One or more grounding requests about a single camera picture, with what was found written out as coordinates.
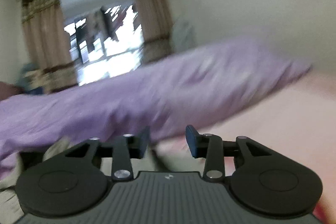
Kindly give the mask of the hanging dark clothes outside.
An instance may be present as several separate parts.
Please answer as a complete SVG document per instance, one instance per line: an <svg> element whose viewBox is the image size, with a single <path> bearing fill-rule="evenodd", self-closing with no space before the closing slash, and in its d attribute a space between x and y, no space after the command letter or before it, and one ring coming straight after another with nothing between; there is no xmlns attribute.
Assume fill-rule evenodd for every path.
<svg viewBox="0 0 336 224"><path fill-rule="evenodd" d="M117 5L69 19L64 30L70 36L72 61L88 64L138 50L141 26L132 6Z"/></svg>

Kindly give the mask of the purple duvet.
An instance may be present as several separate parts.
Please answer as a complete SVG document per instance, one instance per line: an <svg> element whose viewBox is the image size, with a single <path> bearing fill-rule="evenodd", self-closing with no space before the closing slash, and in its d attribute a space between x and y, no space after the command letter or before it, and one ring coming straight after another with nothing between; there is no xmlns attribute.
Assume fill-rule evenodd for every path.
<svg viewBox="0 0 336 224"><path fill-rule="evenodd" d="M236 37L169 56L135 71L47 95L19 94L1 102L1 177L19 151L137 134L151 139L204 128L297 81L311 63Z"/></svg>

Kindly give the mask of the window with white frame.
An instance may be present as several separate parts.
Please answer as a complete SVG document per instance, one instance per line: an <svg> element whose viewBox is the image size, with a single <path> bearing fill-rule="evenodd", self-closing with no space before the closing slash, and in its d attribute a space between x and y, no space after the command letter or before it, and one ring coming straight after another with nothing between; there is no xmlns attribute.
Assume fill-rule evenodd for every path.
<svg viewBox="0 0 336 224"><path fill-rule="evenodd" d="M143 44L133 0L61 0L79 85L137 69Z"/></svg>

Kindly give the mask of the pile of clothes by curtain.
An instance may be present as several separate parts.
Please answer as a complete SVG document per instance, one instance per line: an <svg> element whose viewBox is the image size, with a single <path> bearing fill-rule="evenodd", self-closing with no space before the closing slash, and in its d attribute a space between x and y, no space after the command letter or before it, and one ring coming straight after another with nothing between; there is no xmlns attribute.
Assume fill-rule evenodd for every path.
<svg viewBox="0 0 336 224"><path fill-rule="evenodd" d="M37 70L38 67L35 64L28 63L23 65L16 84L1 81L1 101L19 94L42 95L44 93L43 87L33 87L32 77L27 76L27 73L33 73Z"/></svg>

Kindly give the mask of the grey patterned cushion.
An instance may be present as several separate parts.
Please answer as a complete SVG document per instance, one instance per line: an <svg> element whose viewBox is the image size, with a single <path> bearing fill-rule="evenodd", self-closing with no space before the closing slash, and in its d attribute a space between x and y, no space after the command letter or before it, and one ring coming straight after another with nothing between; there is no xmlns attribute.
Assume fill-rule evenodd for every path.
<svg viewBox="0 0 336 224"><path fill-rule="evenodd" d="M177 19L171 31L173 51L180 53L196 47L194 26L185 19Z"/></svg>

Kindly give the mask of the left striped beige curtain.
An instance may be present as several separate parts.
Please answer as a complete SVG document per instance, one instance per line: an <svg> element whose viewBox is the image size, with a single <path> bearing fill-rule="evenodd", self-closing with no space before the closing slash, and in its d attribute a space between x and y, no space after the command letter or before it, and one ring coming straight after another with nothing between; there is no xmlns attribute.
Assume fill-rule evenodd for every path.
<svg viewBox="0 0 336 224"><path fill-rule="evenodd" d="M22 27L30 61L46 92L77 86L60 0L22 0Z"/></svg>

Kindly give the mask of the pink cartoon bed sheet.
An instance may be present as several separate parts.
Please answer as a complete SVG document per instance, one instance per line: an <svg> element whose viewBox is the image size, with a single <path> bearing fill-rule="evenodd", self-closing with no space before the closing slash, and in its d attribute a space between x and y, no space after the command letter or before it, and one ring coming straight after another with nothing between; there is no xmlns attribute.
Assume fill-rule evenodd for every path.
<svg viewBox="0 0 336 224"><path fill-rule="evenodd" d="M314 170L323 183L315 213L335 223L335 75L310 72L199 133L224 140L244 135Z"/></svg>

